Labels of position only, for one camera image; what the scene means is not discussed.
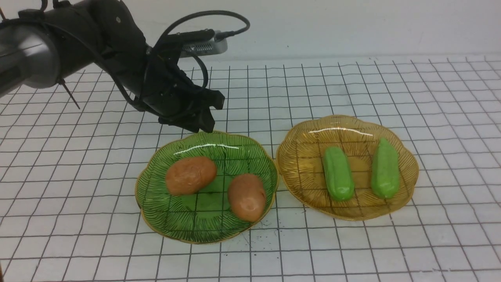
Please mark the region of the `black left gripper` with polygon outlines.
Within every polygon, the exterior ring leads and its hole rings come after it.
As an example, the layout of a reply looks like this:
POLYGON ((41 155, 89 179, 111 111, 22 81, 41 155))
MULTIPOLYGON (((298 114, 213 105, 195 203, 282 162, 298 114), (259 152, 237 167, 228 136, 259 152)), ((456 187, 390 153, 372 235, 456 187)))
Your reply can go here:
POLYGON ((141 74, 135 102, 158 117, 161 124, 182 126, 193 133, 212 133, 211 108, 222 110, 225 96, 208 88, 209 75, 201 56, 190 54, 202 72, 202 85, 195 84, 178 66, 183 42, 178 34, 165 34, 154 46, 139 41, 141 74))

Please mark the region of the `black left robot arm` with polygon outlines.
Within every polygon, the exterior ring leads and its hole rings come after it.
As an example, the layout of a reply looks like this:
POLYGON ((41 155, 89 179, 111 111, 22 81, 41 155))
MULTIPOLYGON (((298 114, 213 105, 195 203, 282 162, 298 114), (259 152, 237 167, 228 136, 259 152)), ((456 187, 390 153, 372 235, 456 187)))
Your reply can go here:
POLYGON ((52 3, 52 10, 45 11, 43 1, 1 21, 1 96, 23 85, 64 86, 67 77, 96 64, 137 111, 163 125, 213 132, 211 108, 221 110, 225 97, 207 87, 206 66, 186 47, 207 43, 214 30, 166 30, 149 46, 121 0, 52 3))

